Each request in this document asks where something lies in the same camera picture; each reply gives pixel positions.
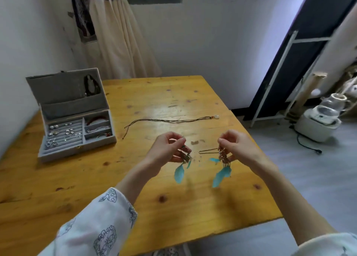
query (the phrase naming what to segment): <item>hand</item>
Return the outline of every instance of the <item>hand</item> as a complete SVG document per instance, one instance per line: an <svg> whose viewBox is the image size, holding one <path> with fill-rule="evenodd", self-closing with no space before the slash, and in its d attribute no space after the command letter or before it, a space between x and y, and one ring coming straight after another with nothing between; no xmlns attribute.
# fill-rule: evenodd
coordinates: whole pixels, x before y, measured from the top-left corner
<svg viewBox="0 0 357 256"><path fill-rule="evenodd" d="M182 163L182 151L191 153L191 149L185 146L186 139L175 132L167 132L158 136L144 158L144 164L149 169L149 174L154 177L167 162Z"/></svg>
<svg viewBox="0 0 357 256"><path fill-rule="evenodd" d="M218 143L226 154L232 153L228 157L229 161L239 160L258 176L263 172L279 170L245 133L228 130L221 134Z"/></svg>

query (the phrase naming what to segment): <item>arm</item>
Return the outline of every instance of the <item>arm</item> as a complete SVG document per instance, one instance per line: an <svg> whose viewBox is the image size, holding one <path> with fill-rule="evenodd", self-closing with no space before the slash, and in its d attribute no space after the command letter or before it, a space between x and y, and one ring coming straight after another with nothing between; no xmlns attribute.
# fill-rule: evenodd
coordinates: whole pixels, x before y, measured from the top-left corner
<svg viewBox="0 0 357 256"><path fill-rule="evenodd" d="M158 136L144 160L65 223L40 255L116 256L137 218L132 204L163 165L183 162L181 150L191 152L185 141L174 132Z"/></svg>
<svg viewBox="0 0 357 256"><path fill-rule="evenodd" d="M220 136L218 143L227 154L232 153L228 157L230 161L239 160L265 182L297 245L321 235L336 233L248 135L228 130Z"/></svg>

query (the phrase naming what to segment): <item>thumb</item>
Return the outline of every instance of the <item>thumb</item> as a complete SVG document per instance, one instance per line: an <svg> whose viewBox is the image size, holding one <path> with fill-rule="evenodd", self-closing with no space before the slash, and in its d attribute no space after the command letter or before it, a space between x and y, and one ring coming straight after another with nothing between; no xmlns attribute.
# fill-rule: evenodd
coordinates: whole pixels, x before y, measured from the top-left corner
<svg viewBox="0 0 357 256"><path fill-rule="evenodd" d="M183 145L185 145L186 139L184 137L181 137L180 139L176 140L174 143L172 143L172 148L174 150L181 149Z"/></svg>
<svg viewBox="0 0 357 256"><path fill-rule="evenodd" d="M225 140L223 138L219 138L217 141L221 147L223 147L227 150L230 150L233 147L233 145L235 144L235 143L229 142L228 140Z"/></svg>

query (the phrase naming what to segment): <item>open jewelry box lid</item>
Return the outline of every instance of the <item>open jewelry box lid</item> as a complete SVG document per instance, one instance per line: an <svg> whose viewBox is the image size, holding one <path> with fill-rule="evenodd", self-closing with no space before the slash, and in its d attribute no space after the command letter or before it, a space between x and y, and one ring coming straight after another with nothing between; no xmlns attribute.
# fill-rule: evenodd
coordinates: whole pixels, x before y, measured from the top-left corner
<svg viewBox="0 0 357 256"><path fill-rule="evenodd" d="M46 123L109 109L97 68L26 77L26 80Z"/></svg>

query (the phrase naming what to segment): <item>person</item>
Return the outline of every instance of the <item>person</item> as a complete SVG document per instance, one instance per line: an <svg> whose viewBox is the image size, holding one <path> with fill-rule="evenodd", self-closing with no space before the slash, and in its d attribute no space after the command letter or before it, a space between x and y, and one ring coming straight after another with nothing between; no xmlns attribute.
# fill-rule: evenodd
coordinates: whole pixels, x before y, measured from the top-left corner
<svg viewBox="0 0 357 256"><path fill-rule="evenodd" d="M185 141L175 132L158 136L146 157L63 225L39 255L117 256L136 221L133 205L141 190L167 162L183 162L181 150L191 153ZM299 246L293 256L357 255L357 236L338 233L247 134L228 130L218 144L230 161L239 160L265 182Z"/></svg>

